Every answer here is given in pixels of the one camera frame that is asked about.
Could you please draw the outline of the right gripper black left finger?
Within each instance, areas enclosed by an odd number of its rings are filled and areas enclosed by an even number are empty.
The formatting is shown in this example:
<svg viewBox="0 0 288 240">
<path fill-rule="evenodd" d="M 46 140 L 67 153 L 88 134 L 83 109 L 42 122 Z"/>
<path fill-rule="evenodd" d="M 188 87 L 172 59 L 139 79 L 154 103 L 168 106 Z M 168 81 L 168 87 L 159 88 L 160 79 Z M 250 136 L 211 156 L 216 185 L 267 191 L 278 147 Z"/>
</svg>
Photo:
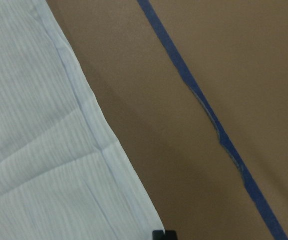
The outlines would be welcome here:
<svg viewBox="0 0 288 240">
<path fill-rule="evenodd" d="M 152 240 L 163 240 L 164 231 L 163 230 L 154 230 L 152 231 Z"/>
</svg>

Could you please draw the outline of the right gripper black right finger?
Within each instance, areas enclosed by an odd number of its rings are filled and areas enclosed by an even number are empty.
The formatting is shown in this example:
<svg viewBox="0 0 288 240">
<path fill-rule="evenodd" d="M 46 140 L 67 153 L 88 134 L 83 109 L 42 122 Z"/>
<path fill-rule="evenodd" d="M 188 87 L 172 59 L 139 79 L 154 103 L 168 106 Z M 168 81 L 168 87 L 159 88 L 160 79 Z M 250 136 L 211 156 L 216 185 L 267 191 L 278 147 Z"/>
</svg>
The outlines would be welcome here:
<svg viewBox="0 0 288 240">
<path fill-rule="evenodd" d="M 166 230 L 164 240 L 177 240 L 177 233 L 175 230 Z"/>
</svg>

